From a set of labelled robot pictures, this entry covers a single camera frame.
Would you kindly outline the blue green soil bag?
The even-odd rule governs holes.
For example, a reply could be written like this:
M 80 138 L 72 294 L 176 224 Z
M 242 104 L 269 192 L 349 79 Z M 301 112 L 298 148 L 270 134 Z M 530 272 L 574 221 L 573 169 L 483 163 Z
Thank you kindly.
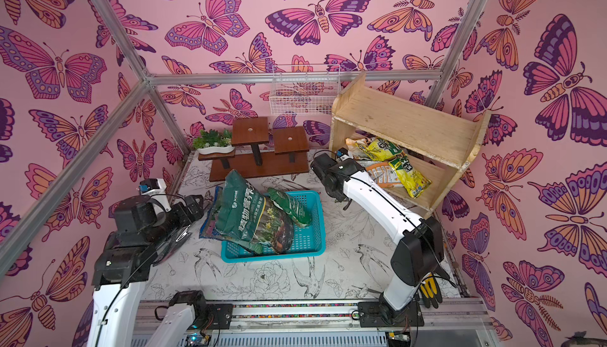
M 219 220 L 222 192 L 223 192 L 222 187 L 215 188 L 213 204 L 210 206 L 206 219 L 200 228 L 199 238 L 231 242 L 233 244 L 239 245 L 247 252 L 250 252 L 254 255 L 261 255 L 263 252 L 262 244 L 256 244 L 256 243 L 252 243 L 250 241 L 231 238 L 230 236 L 224 236 L 221 233 L 219 233 L 219 231 L 216 227 L 216 223 Z

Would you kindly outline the orange white fertilizer bag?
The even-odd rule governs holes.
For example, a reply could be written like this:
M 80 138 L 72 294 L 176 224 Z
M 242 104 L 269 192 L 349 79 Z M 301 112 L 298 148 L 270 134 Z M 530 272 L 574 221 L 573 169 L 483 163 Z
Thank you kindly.
M 395 170 L 387 161 L 359 161 L 368 175 L 382 188 L 403 187 Z

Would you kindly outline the small green bag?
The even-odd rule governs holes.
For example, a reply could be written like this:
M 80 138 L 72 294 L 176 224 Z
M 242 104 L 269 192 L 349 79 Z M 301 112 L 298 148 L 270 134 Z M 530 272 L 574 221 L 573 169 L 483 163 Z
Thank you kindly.
M 311 212 L 296 198 L 293 198 L 292 196 L 287 195 L 285 192 L 274 188 L 268 189 L 268 195 L 273 204 L 289 215 L 291 220 L 298 227 L 307 228 L 311 225 Z

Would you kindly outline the dark green soil bag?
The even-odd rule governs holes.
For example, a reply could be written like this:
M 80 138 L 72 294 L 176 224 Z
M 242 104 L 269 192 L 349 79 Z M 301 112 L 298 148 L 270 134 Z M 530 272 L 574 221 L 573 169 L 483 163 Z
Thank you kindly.
M 291 248 L 295 226 L 289 215 L 234 169 L 225 178 L 216 227 L 224 236 L 284 254 Z

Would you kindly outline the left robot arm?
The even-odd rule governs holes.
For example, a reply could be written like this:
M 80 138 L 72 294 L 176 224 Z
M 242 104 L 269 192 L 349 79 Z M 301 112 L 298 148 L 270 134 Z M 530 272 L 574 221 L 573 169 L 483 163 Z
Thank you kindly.
M 161 261 L 161 249 L 179 247 L 179 237 L 203 215 L 200 195 L 188 195 L 169 207 L 159 198 L 130 197 L 115 210 L 117 230 L 94 266 L 89 346 L 131 345 L 141 298 L 151 268 Z M 231 325 L 232 313 L 232 304 L 210 304 L 200 290 L 178 292 L 147 344 L 176 346 L 185 341 L 197 345 L 211 335 L 211 344 L 216 346 Z

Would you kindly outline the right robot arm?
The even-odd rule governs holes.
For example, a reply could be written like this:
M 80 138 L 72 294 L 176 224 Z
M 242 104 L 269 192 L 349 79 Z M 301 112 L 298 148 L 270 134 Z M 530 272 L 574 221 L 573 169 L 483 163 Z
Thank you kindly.
M 394 272 L 390 284 L 379 296 L 378 312 L 390 326 L 402 323 L 408 311 L 417 311 L 414 297 L 422 282 L 430 277 L 449 277 L 442 268 L 444 242 L 441 224 L 410 211 L 368 174 L 352 158 L 342 161 L 322 153 L 314 157 L 311 170 L 325 192 L 338 202 L 354 202 L 369 213 L 395 243 L 390 259 Z

